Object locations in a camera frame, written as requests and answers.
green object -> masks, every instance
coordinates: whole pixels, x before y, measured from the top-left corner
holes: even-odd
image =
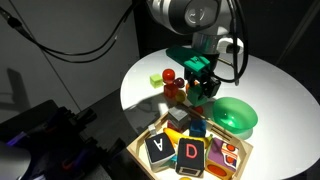
[[[150,84],[154,88],[158,88],[158,87],[163,86],[162,76],[160,74],[154,74],[154,75],[150,76]]]
[[[210,67],[210,61],[208,59],[190,48],[174,46],[168,48],[166,54],[198,77],[201,77],[202,69]]]
[[[213,119],[234,134],[252,129],[258,122],[257,113],[249,104],[232,97],[219,98],[214,102]]]
[[[195,107],[200,106],[208,101],[208,98],[206,96],[201,96],[199,98],[201,92],[202,89],[199,84],[189,87],[188,89],[187,98],[190,101],[190,103]]]

black cable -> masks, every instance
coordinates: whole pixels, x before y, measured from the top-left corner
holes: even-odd
[[[136,1],[135,3],[131,4],[129,6],[129,8],[126,10],[126,12],[123,14],[123,16],[121,17],[121,19],[118,21],[116,27],[114,28],[114,30],[112,31],[112,33],[110,34],[110,36],[108,37],[108,39],[102,44],[100,45],[98,48],[95,48],[91,51],[87,51],[87,52],[82,52],[82,53],[69,53],[69,52],[62,52],[62,51],[57,51],[51,48],[48,48],[40,43],[38,43],[22,26],[22,23],[11,16],[10,13],[8,13],[7,11],[5,11],[2,7],[0,7],[0,12],[1,15],[7,20],[8,24],[14,28],[15,30],[17,30],[22,36],[24,36],[26,39],[28,39],[30,42],[34,43],[35,45],[37,45],[41,50],[43,50],[44,52],[46,52],[47,54],[65,61],[65,62],[69,62],[69,63],[88,63],[88,62],[93,62],[95,60],[98,60],[100,57],[102,57],[103,55],[105,55],[107,52],[109,52],[109,50],[114,46],[114,44],[116,43],[117,40],[117,36],[118,34],[116,34],[116,32],[119,30],[119,27],[121,24],[124,24],[128,18],[128,16],[130,15],[130,13],[141,3],[141,0]],[[93,59],[89,59],[89,60],[84,60],[84,61],[70,61],[67,60],[63,57],[59,57],[56,54],[60,54],[60,55],[66,55],[66,56],[83,56],[83,55],[89,55],[92,54],[94,52],[97,52],[98,50],[102,49],[103,47],[105,47],[105,45],[111,40],[111,38],[115,36],[112,44],[110,45],[110,47],[104,51],[101,55],[97,56],[96,58]]]
[[[238,78],[238,33],[237,33],[237,17],[236,17],[236,10],[234,7],[234,2],[232,0],[228,0],[228,4],[230,7],[232,22],[231,22],[231,34],[232,34],[232,41],[233,41],[233,73],[234,79]]]
[[[52,52],[50,52],[50,51],[48,51],[48,50],[46,50],[46,49],[44,49],[43,51],[45,51],[45,52],[46,52],[47,54],[49,54],[50,56],[55,57],[55,58],[57,58],[57,59],[59,59],[59,60],[61,60],[61,61],[64,61],[64,62],[77,63],[77,64],[90,63],[90,62],[93,62],[93,61],[98,60],[99,58],[101,58],[102,56],[104,56],[105,54],[107,54],[107,53],[110,51],[110,49],[114,46],[114,44],[116,43],[116,41],[117,41],[117,37],[115,37],[115,39],[113,40],[112,44],[110,45],[110,47],[109,47],[106,51],[104,51],[104,52],[103,52],[102,54],[100,54],[99,56],[97,56],[97,57],[95,57],[95,58],[93,58],[93,59],[89,59],[89,60],[70,61],[70,60],[64,59],[64,58],[62,58],[62,57],[59,57],[59,56],[53,54]]]
[[[61,52],[61,51],[57,51],[51,48],[48,48],[40,43],[38,43],[37,41],[33,40],[31,42],[35,43],[40,49],[45,50],[46,52],[51,51],[53,53],[56,54],[61,54],[61,55],[67,55],[67,56],[83,56],[83,55],[89,55],[92,54],[94,52],[97,52],[98,50],[102,49],[109,41],[110,39],[114,36],[114,34],[116,33],[116,31],[118,30],[118,28],[120,27],[121,23],[125,23],[128,16],[130,15],[130,13],[133,11],[133,9],[138,5],[138,3],[136,4],[132,4],[127,10],[126,12],[123,14],[123,16],[121,17],[121,19],[118,21],[116,27],[114,28],[114,30],[112,31],[112,33],[110,34],[110,36],[108,37],[108,39],[102,44],[100,45],[98,48],[93,49],[91,51],[87,51],[87,52],[82,52],[82,53],[70,53],[70,52]]]
[[[233,83],[238,81],[241,76],[243,75],[245,69],[247,68],[248,65],[248,57],[249,57],[249,51],[248,51],[248,31],[247,31],[247,27],[246,27],[246,22],[245,22],[245,18],[244,18],[244,14],[241,8],[240,3],[238,2],[238,0],[231,0],[233,6],[237,7],[237,11],[240,17],[240,21],[241,21],[241,28],[242,28],[242,33],[243,33],[243,61],[242,61],[242,65],[241,65],[241,69],[238,73],[238,76],[235,77],[234,79],[223,79],[215,74],[212,75],[212,77],[223,81],[223,82],[227,82],[227,83]]]

white round table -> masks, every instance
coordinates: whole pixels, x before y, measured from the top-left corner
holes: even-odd
[[[232,60],[232,55],[220,57]],[[165,49],[134,64],[121,85],[121,103],[132,127],[141,133],[168,110],[163,87],[154,89],[149,77],[174,69],[183,77],[184,68],[166,56]],[[232,69],[218,62],[215,73],[232,78]],[[215,96],[247,102],[258,115],[258,124],[246,139],[253,151],[241,179],[273,180],[295,176],[320,157],[320,106],[294,78],[279,68],[249,56],[239,86],[222,83]]]

letter block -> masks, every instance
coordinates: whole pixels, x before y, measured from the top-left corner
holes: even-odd
[[[145,140],[149,163],[153,172],[168,168],[175,150],[166,133],[160,133]]]
[[[178,145],[176,172],[178,174],[200,177],[204,171],[204,143],[181,138]]]
[[[206,171],[222,180],[231,179],[237,169],[238,151],[233,145],[213,138],[206,152]]]

red block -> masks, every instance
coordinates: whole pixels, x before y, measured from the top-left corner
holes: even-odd
[[[163,93],[168,98],[174,98],[179,91],[179,88],[175,84],[166,84],[163,86]]]

